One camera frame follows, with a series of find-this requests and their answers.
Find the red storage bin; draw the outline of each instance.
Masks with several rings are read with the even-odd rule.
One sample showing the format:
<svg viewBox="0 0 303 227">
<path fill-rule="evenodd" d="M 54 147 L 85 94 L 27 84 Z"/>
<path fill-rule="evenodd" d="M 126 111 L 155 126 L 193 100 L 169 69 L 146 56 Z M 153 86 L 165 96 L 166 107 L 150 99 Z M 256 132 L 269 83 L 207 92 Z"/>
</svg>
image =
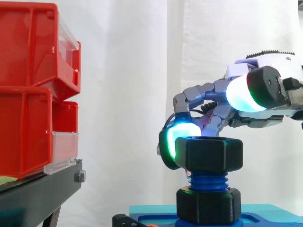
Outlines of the red storage bin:
<svg viewBox="0 0 303 227">
<path fill-rule="evenodd" d="M 54 100 L 80 93 L 80 50 L 52 3 L 0 1 L 0 86 L 43 86 Z"/>
<path fill-rule="evenodd" d="M 53 103 L 46 87 L 0 87 L 0 125 L 0 176 L 22 179 L 75 164 L 77 103 Z"/>
</svg>

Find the black metal shelf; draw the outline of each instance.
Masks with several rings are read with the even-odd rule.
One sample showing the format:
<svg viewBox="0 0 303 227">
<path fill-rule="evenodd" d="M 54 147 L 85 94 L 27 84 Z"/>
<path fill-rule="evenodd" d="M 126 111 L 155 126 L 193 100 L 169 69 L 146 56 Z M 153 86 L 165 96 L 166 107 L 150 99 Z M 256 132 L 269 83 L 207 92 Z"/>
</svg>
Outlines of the black metal shelf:
<svg viewBox="0 0 303 227">
<path fill-rule="evenodd" d="M 0 186 L 0 227 L 55 227 L 61 205 L 81 188 L 82 161 L 53 175 Z"/>
</svg>

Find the black hex nut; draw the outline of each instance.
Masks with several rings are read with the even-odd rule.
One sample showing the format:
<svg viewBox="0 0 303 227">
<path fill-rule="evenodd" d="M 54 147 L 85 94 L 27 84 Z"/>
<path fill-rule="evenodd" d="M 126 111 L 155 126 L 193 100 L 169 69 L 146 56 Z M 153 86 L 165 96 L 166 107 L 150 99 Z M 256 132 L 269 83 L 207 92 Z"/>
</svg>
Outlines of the black hex nut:
<svg viewBox="0 0 303 227">
<path fill-rule="evenodd" d="M 188 171 L 224 174 L 243 166 L 243 143 L 224 137 L 182 137 L 176 140 L 175 163 Z"/>
<path fill-rule="evenodd" d="M 241 194 L 193 191 L 188 186 L 177 191 L 177 215 L 197 225 L 231 225 L 241 216 Z"/>
</svg>

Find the white curtain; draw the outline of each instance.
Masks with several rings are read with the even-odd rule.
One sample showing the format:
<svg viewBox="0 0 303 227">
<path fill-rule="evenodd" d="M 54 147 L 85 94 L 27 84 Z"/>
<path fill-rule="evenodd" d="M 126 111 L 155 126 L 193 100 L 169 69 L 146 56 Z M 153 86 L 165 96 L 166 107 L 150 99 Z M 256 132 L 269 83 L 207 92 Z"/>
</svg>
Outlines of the white curtain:
<svg viewBox="0 0 303 227">
<path fill-rule="evenodd" d="M 129 205 L 175 203 L 184 172 L 168 170 L 156 155 L 173 96 L 221 78 L 247 54 L 302 52 L 296 0 L 53 2 L 82 43 L 81 94 L 72 100 L 80 107 L 79 158 L 87 171 L 62 206 L 60 227 L 111 226 Z M 300 122 L 221 135 L 244 142 L 244 167 L 229 175 L 242 203 L 303 215 Z"/>
</svg>

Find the glowing fingertip sensor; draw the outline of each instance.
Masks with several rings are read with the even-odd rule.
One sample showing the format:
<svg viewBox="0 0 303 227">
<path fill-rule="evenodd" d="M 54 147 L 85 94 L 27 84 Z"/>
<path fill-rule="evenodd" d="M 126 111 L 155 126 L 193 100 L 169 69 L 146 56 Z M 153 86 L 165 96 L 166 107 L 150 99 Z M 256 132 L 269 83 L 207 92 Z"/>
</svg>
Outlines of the glowing fingertip sensor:
<svg viewBox="0 0 303 227">
<path fill-rule="evenodd" d="M 201 129 L 194 123 L 178 123 L 168 129 L 167 139 L 169 153 L 173 159 L 176 157 L 176 139 L 186 136 L 201 136 Z"/>
<path fill-rule="evenodd" d="M 226 89 L 226 98 L 229 104 L 239 111 L 258 112 L 266 108 L 256 103 L 250 94 L 247 85 L 247 74 L 232 80 Z"/>
</svg>

